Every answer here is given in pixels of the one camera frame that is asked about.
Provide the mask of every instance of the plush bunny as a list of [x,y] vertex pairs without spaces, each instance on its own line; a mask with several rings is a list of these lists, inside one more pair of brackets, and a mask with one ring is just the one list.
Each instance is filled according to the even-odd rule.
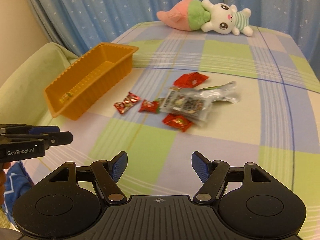
[[204,23],[210,21],[210,13],[199,0],[182,0],[170,11],[157,12],[157,17],[168,26],[182,31],[200,30]]
[[201,4],[211,14],[211,20],[201,26],[204,32],[216,31],[221,34],[232,32],[237,36],[240,33],[252,36],[253,31],[249,26],[249,17],[251,15],[249,8],[238,12],[234,4],[231,6],[224,3],[212,4],[209,0],[203,0]]

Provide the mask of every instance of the plastic package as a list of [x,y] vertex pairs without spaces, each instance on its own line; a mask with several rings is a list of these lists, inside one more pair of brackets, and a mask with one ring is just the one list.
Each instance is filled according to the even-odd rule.
[[204,97],[200,90],[171,88],[160,107],[161,112],[183,115],[186,118],[205,121],[211,109],[211,99]]
[[236,93],[236,82],[204,89],[172,87],[163,101],[160,111],[169,114],[183,115],[190,121],[201,124],[210,113],[212,102],[240,100]]
[[237,93],[236,88],[236,82],[232,81],[222,86],[202,88],[200,90],[205,91],[203,95],[205,97],[210,97],[212,99],[212,102],[228,101],[230,103],[237,103],[240,101],[240,96]]

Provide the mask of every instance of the checkered bed sheet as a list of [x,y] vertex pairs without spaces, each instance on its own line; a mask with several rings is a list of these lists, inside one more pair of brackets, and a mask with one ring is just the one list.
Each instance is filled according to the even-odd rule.
[[[253,30],[252,37],[184,32],[161,22],[128,30],[114,42],[140,48],[134,69],[78,121],[47,115],[43,125],[69,130],[75,140],[25,161],[32,179],[66,161],[89,165],[125,150],[128,168],[118,184],[126,195],[193,195],[201,186],[193,151],[231,166],[256,162],[304,201],[300,236],[320,239],[320,84],[289,35]],[[128,91],[148,100],[164,97],[174,80],[194,71],[209,76],[199,87],[236,81],[241,93],[237,104],[215,103],[204,128],[181,133],[161,122],[164,113],[139,113],[135,106],[120,115],[113,107]],[[236,187],[230,183],[228,190]]]

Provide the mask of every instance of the star pattern curtain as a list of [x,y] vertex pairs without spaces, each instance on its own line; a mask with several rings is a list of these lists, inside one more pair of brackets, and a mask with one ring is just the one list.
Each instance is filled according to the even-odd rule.
[[[81,55],[180,0],[29,0],[52,41]],[[250,8],[250,24],[290,34],[320,78],[320,0],[210,0]]]

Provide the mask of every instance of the circular pad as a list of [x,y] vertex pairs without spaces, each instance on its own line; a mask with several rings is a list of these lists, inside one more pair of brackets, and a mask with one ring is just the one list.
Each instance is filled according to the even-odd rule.
[[259,195],[247,200],[247,208],[256,215],[271,217],[283,210],[283,204],[276,197]]
[[241,187],[224,195],[218,206],[223,221],[249,238],[273,239],[296,234],[306,217],[303,202],[289,190],[263,190],[265,184],[260,185],[258,190]]
[[46,216],[62,215],[67,213],[72,206],[72,199],[64,195],[45,196],[36,203],[36,209]]

